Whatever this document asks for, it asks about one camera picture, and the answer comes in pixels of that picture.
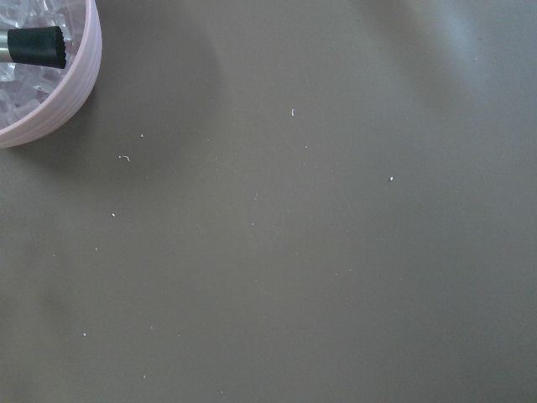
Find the pink bowl with ice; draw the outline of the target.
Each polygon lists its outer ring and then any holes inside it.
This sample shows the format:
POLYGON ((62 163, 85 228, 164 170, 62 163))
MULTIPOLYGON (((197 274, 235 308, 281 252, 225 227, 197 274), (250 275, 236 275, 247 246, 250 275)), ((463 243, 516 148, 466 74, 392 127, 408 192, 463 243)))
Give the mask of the pink bowl with ice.
POLYGON ((1 146, 26 144, 54 132, 82 107, 102 60, 94 1, 3 1, 1 31, 59 26, 66 68, 1 62, 1 146))

